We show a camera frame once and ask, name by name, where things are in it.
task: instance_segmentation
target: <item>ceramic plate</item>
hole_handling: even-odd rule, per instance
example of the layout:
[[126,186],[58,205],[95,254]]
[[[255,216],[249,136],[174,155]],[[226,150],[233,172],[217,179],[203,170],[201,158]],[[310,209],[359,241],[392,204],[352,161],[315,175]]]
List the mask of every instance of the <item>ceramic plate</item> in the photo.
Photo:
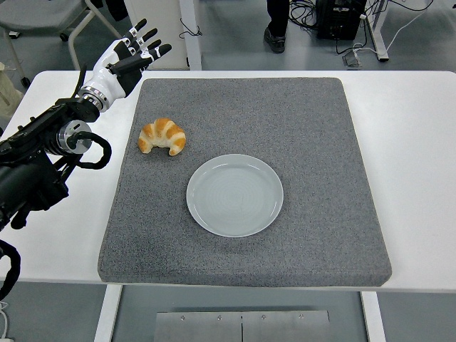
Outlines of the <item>ceramic plate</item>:
[[221,155],[190,178],[187,205],[203,228],[223,237],[248,237],[280,212],[284,191],[273,169],[248,155]]

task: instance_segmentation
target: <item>chair leg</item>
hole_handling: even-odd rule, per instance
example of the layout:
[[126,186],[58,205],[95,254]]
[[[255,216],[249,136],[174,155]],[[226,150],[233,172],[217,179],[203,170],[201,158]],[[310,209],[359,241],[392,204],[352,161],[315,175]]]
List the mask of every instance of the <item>chair leg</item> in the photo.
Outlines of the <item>chair leg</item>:
[[70,50],[70,56],[73,62],[74,70],[81,69],[81,67],[79,66],[76,51],[74,49],[74,40],[78,36],[78,34],[88,25],[88,23],[90,23],[90,20],[92,20],[94,16],[95,14],[92,11],[89,11],[87,16],[85,16],[85,18],[74,28],[74,30],[68,37],[68,49]]
[[109,21],[104,17],[104,15],[101,14],[101,12],[95,7],[94,4],[92,4],[92,1],[91,0],[85,0],[85,4],[87,5],[87,7],[93,12],[95,13],[95,15],[101,20],[101,22],[103,24],[105,24],[105,26],[108,28],[109,31],[111,31],[113,33],[113,35],[117,38],[117,39],[121,39],[122,36],[120,35],[120,33],[114,28],[114,26],[112,26],[111,24],[109,24]]
[[21,76],[21,80],[26,79],[26,74],[24,73],[24,70],[22,69],[21,62],[19,62],[19,58],[17,57],[16,50],[14,50],[13,43],[11,42],[11,38],[9,38],[9,31],[7,31],[6,29],[3,30],[3,37],[5,38],[6,45],[8,46],[9,51],[11,52],[11,57],[13,58],[13,62],[16,67],[16,70],[19,72],[19,75]]

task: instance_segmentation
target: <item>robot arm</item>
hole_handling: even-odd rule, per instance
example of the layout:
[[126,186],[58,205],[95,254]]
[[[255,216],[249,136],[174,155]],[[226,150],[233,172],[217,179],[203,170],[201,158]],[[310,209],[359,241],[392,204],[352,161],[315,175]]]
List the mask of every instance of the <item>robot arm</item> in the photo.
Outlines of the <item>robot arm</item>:
[[79,91],[79,96],[92,101],[100,112],[109,109],[115,100],[130,95],[141,79],[141,73],[171,50],[170,44],[161,45],[160,40],[146,46],[157,29],[138,37],[138,31],[145,24],[143,19],[109,46],[95,64],[92,79]]
[[[81,72],[73,97],[58,99],[56,104],[18,127],[18,132],[0,142],[0,231],[25,227],[30,211],[47,210],[68,196],[65,182],[76,167],[100,169],[110,159],[111,148],[102,137],[92,133],[87,123],[119,98],[127,97],[141,79],[142,72],[165,55],[171,46],[146,41],[157,29],[138,37],[146,24],[143,19],[123,38],[114,41],[93,69],[93,77],[83,84]],[[92,143],[103,148],[98,162],[81,162]],[[52,163],[48,154],[60,155]],[[19,277],[20,256],[16,249],[0,240],[0,258],[7,255],[11,270],[0,289],[0,300]]]

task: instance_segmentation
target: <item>black equipment box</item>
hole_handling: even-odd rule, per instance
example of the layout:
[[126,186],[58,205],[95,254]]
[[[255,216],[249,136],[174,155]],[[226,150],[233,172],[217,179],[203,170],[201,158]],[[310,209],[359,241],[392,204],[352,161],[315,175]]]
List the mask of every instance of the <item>black equipment box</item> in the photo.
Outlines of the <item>black equipment box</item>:
[[317,38],[352,41],[367,0],[316,0]]

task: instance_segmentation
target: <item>metal plate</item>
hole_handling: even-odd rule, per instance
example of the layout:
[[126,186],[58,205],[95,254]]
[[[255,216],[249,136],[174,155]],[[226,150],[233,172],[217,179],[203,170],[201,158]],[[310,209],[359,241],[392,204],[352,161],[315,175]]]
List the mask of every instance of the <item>metal plate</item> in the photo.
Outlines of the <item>metal plate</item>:
[[155,342],[327,342],[327,311],[158,313]]

